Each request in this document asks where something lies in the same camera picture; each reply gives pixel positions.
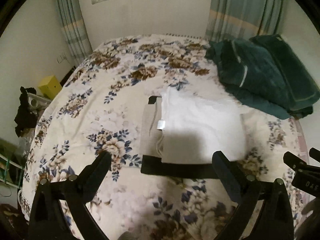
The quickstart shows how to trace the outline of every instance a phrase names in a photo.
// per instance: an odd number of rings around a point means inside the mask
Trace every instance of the white wall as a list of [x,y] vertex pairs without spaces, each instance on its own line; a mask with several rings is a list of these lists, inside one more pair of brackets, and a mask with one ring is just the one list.
[[205,34],[211,0],[79,0],[92,48],[128,35]]
[[64,41],[53,0],[27,0],[0,38],[0,138],[18,143],[14,122],[20,105],[20,86],[37,87],[54,74],[61,80],[71,69],[57,56],[65,53]]
[[[301,7],[289,0],[282,30],[299,59],[320,85],[320,35]],[[314,113],[300,120],[307,146],[320,150],[320,102],[314,105]]]

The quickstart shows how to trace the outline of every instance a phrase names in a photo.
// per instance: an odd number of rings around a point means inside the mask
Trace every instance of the bed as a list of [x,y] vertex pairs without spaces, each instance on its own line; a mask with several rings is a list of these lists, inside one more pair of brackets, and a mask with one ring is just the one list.
[[[212,100],[230,97],[219,83],[216,65],[204,58],[207,46],[202,39],[154,34],[101,44],[37,124],[23,179],[26,213],[42,178],[55,182],[79,174],[107,150],[111,171],[87,207],[108,238],[131,231],[138,239],[213,239],[236,208],[221,182],[141,174],[139,154],[142,113],[150,96],[171,86]],[[293,171],[282,157],[291,151],[307,159],[301,127],[293,119],[279,120],[238,104],[248,148],[239,163],[260,180],[284,180],[296,226],[307,195],[292,187]],[[81,239],[66,203],[61,204],[72,233]]]

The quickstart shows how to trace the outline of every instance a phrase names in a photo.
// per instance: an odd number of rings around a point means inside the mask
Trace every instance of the wall socket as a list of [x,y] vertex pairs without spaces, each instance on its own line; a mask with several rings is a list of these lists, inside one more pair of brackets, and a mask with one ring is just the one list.
[[65,53],[62,53],[60,54],[58,57],[57,57],[57,61],[58,63],[60,64],[62,61],[64,61],[65,59],[67,59],[67,56]]

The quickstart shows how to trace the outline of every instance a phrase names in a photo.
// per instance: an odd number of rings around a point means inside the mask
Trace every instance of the cable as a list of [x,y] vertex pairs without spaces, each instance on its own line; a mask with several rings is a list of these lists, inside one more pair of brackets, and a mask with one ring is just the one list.
[[10,195],[9,195],[9,196],[4,196],[4,195],[2,195],[2,194],[0,193],[0,196],[1,196],[1,197],[11,197],[11,195],[12,195],[12,190],[11,190],[11,188],[9,187],[8,184],[6,184],[6,183],[4,183],[4,182],[2,182],[2,183],[5,184],[8,189],[10,189]]

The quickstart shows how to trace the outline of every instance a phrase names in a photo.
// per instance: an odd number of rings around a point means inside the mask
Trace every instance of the striped curtain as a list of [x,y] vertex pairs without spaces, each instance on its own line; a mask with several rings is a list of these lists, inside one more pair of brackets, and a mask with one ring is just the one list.
[[211,0],[205,38],[218,42],[275,34],[283,4],[284,0]]
[[80,63],[92,53],[84,25],[79,0],[56,0],[61,30],[75,63]]

